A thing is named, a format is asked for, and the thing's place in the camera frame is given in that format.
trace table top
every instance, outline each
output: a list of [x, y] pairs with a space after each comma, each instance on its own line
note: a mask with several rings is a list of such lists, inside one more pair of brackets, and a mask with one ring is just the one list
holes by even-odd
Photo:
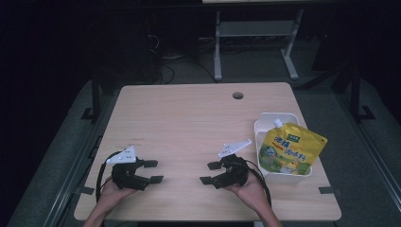
[[[233, 98], [233, 93], [244, 95]], [[100, 165], [115, 151], [134, 145], [138, 158], [157, 160], [155, 168], [139, 168], [143, 177], [164, 175], [126, 198], [109, 219], [175, 221], [255, 221], [254, 211], [234, 194], [203, 185], [200, 177], [224, 170], [209, 170], [218, 161], [223, 144], [252, 139], [236, 155], [256, 163], [254, 122], [261, 113], [292, 113], [306, 127], [290, 86], [286, 83], [217, 83], [126, 86], [115, 104], [85, 186], [96, 187]], [[103, 181], [111, 175], [107, 166]], [[313, 173], [297, 184], [269, 183], [272, 208], [281, 220], [336, 220], [341, 216], [320, 159]], [[75, 211], [87, 219], [96, 204], [93, 195], [81, 194]]]

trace person's right hand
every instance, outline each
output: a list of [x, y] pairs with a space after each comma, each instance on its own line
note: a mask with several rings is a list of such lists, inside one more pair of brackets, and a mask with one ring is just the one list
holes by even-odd
[[265, 190], [251, 171], [248, 171], [248, 180], [244, 185], [234, 184], [225, 189], [236, 194], [242, 202], [253, 209], [264, 226], [282, 226], [266, 199]]

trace white cap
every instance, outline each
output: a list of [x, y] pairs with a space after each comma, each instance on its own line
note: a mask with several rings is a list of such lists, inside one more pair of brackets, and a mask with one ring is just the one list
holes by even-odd
[[283, 126], [283, 122], [279, 118], [274, 119], [273, 121], [275, 128], [281, 128]]

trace dark background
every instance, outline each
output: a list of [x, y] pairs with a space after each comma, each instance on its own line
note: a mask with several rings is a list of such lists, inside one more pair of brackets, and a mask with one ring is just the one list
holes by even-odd
[[[106, 92], [124, 84], [150, 84], [158, 78], [160, 56], [147, 51], [147, 34], [157, 34], [165, 45], [194, 58], [198, 37], [214, 37], [212, 10], [106, 17], [82, 10], [103, 3], [0, 2], [1, 226], [7, 224], [80, 88], [94, 73]], [[135, 6], [135, 1], [115, 3]], [[298, 39], [322, 40], [316, 69], [327, 70], [344, 61], [357, 66], [401, 122], [399, 10], [399, 4], [390, 0], [336, 11], [322, 6], [307, 8]], [[252, 13], [232, 10], [226, 15], [233, 20], [258, 19], [265, 9]]]

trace gray carpet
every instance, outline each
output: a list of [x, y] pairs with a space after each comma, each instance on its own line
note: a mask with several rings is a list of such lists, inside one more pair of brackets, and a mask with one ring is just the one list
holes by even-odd
[[[292, 58], [300, 79], [294, 81], [288, 76], [281, 60], [278, 44], [261, 51], [228, 53], [222, 56], [222, 82], [270, 82], [284, 81], [292, 86], [301, 85], [313, 79], [318, 73], [311, 72], [314, 54], [319, 43], [298, 42], [294, 46]], [[180, 59], [166, 63], [174, 70], [171, 83], [212, 83], [212, 53], [202, 54], [198, 62]], [[165, 79], [171, 77], [171, 70], [163, 68]], [[336, 95], [329, 89], [333, 79], [328, 79], [310, 91], [296, 91], [307, 126], [328, 138], [321, 159], [327, 177], [336, 191], [341, 219], [336, 222], [285, 222], [285, 226], [398, 226], [401, 214], [382, 177], [375, 166], [369, 150], [355, 121], [349, 116], [346, 103], [348, 94]], [[61, 186], [71, 172], [75, 157], [79, 152], [82, 165], [74, 176], [77, 184], [84, 182], [88, 158], [96, 146], [96, 139], [104, 132], [113, 105], [118, 97], [102, 95], [102, 116], [95, 124], [81, 120], [80, 116], [87, 107], [91, 107], [91, 87], [86, 84], [72, 106], [52, 146], [44, 158], [40, 169], [32, 180], [23, 199], [17, 207], [9, 226], [43, 226], [54, 201], [61, 195]], [[381, 104], [372, 86], [362, 82], [361, 104], [368, 105], [376, 120], [363, 121], [363, 128], [372, 138], [375, 146], [382, 152], [383, 158], [392, 170], [394, 178], [400, 180], [400, 165], [397, 164], [401, 148], [397, 135], [400, 126]], [[74, 219], [73, 214], [78, 201], [79, 187], [75, 188], [68, 201], [64, 201], [63, 213], [52, 217], [58, 226], [80, 226], [82, 222]], [[136, 226], [136, 223], [113, 222], [107, 226]]]

